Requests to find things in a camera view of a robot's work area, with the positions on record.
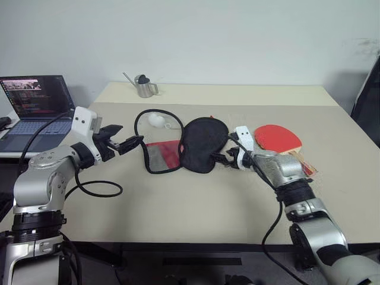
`robotic arm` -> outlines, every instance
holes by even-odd
[[[233,135],[248,153],[242,148],[228,151],[235,158],[232,166],[245,170],[255,163],[272,183],[292,222],[292,242],[302,248],[303,266],[318,266],[329,284],[380,284],[380,265],[349,252],[343,232],[315,197],[298,160],[260,149],[246,126],[237,127]]]
[[[63,145],[34,156],[14,186],[14,223],[8,234],[3,285],[71,284],[69,261],[61,254],[60,229],[67,183],[80,169],[127,153],[143,137],[113,142],[122,126],[100,129],[102,119],[93,111],[77,107],[71,131],[78,143]]]

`wooden paddle handle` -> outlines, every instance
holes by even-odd
[[[313,167],[311,164],[309,164],[309,163],[307,163],[305,161],[305,159],[303,158],[303,155],[299,154],[296,151],[289,151],[289,154],[291,154],[292,156],[294,156],[295,158],[297,158],[299,162],[301,162],[303,172],[307,176],[312,176],[312,175],[314,175],[314,174],[316,174],[318,172],[315,167]]]

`ping pong paddle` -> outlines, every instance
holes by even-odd
[[[314,175],[317,170],[305,162],[299,153],[302,142],[291,131],[278,125],[264,125],[255,130],[255,140],[265,150],[273,150],[280,154],[291,154],[302,164],[302,169],[307,176]]]

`white wall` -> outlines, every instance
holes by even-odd
[[[379,14],[379,0],[2,0],[0,76],[63,74],[84,106],[122,71],[322,84],[350,111],[379,50]]]

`laptop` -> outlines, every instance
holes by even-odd
[[[55,148],[71,129],[74,103],[61,75],[0,77],[0,85],[20,118],[0,138],[0,153],[20,153],[30,137],[46,122],[72,110],[68,116],[46,127],[34,139],[28,152]]]

